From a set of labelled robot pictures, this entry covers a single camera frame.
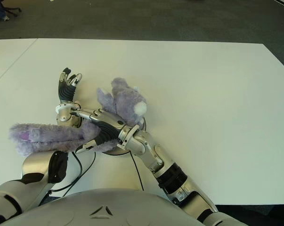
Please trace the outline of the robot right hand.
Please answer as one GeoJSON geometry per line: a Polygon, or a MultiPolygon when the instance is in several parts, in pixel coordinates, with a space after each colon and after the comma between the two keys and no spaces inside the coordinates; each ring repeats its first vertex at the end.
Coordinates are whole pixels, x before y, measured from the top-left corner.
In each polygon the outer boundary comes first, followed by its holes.
{"type": "Polygon", "coordinates": [[[124,128],[128,128],[125,121],[118,115],[109,113],[101,108],[92,110],[76,110],[71,115],[88,120],[100,128],[99,134],[92,140],[79,146],[75,153],[82,153],[105,142],[116,140],[124,128]]]}

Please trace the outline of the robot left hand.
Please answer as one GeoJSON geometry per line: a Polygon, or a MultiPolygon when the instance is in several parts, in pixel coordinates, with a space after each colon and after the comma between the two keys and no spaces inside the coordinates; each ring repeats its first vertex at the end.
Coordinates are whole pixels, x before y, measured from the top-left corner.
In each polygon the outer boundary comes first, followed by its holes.
{"type": "Polygon", "coordinates": [[[79,82],[82,79],[82,74],[71,74],[71,69],[65,68],[59,77],[58,83],[58,97],[60,103],[72,102],[74,94],[79,82]]]}

